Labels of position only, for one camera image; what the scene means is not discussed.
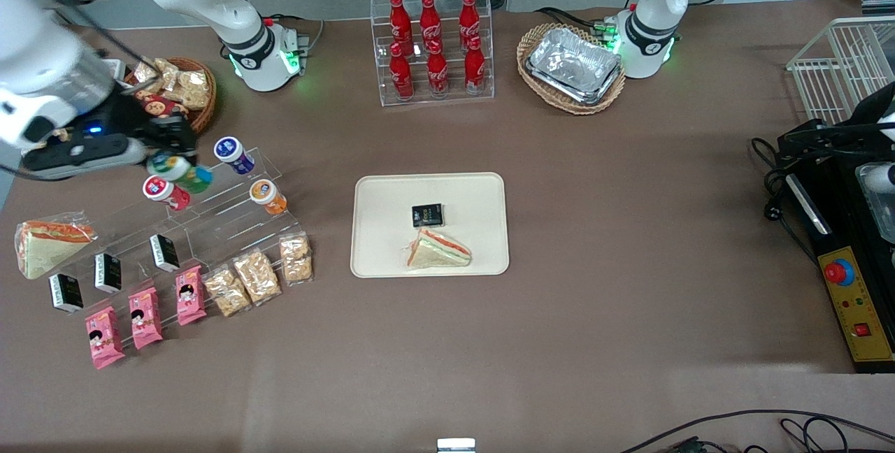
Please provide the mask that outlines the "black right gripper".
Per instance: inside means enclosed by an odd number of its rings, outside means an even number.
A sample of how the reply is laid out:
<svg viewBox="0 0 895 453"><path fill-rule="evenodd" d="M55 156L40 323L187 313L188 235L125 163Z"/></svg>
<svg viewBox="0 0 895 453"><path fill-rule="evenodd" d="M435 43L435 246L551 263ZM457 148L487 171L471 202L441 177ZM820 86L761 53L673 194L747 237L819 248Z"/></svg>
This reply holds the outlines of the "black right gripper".
<svg viewBox="0 0 895 453"><path fill-rule="evenodd" d="M143 160L165 152L198 166L197 135L159 96L112 93L89 112L90 160Z"/></svg>

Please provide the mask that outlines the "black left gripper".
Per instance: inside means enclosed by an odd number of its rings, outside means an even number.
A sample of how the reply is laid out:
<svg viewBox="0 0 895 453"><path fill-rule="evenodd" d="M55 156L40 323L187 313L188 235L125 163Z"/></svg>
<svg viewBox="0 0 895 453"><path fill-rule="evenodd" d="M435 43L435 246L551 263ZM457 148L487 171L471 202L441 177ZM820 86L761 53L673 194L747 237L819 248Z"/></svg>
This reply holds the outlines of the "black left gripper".
<svg viewBox="0 0 895 453"><path fill-rule="evenodd" d="M827 146L836 154L892 162L893 122L826 127L822 120L809 120L778 138L778 160L797 162L827 157Z"/></svg>

